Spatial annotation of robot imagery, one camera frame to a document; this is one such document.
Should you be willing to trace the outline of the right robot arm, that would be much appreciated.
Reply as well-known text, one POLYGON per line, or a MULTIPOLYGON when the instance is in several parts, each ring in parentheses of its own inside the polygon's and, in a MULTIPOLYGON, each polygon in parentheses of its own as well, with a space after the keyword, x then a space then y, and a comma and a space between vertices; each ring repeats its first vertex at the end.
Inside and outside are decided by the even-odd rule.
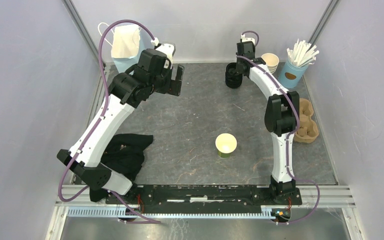
POLYGON ((300 97, 288 91, 269 71, 262 58, 256 57, 251 40, 236 45, 236 72, 254 82, 267 99, 264 124, 273 141, 273 170, 268 187, 269 199, 282 204, 296 190, 292 168, 292 141, 300 127, 300 97))

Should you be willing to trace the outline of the green paper coffee cup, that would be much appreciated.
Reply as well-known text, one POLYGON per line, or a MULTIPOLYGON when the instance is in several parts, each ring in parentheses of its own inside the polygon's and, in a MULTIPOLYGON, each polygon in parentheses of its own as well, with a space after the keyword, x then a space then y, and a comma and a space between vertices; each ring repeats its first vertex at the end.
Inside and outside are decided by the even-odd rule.
POLYGON ((215 146, 220 158, 228 158, 235 151, 237 145, 237 139, 230 133, 222 133, 215 140, 215 146))

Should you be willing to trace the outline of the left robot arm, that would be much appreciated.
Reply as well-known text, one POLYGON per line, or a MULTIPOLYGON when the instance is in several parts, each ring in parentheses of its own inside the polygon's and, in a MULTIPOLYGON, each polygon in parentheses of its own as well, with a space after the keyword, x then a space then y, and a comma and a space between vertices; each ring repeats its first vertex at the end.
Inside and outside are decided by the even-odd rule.
POLYGON ((170 43, 143 50, 136 64, 113 78, 108 98, 80 139, 70 149, 57 153, 57 159, 91 190, 116 192, 125 204, 136 200, 137 190, 132 187, 132 181, 105 166, 101 158, 124 120, 151 94, 180 95, 184 66, 178 65, 172 79, 175 51, 176 47, 170 43))

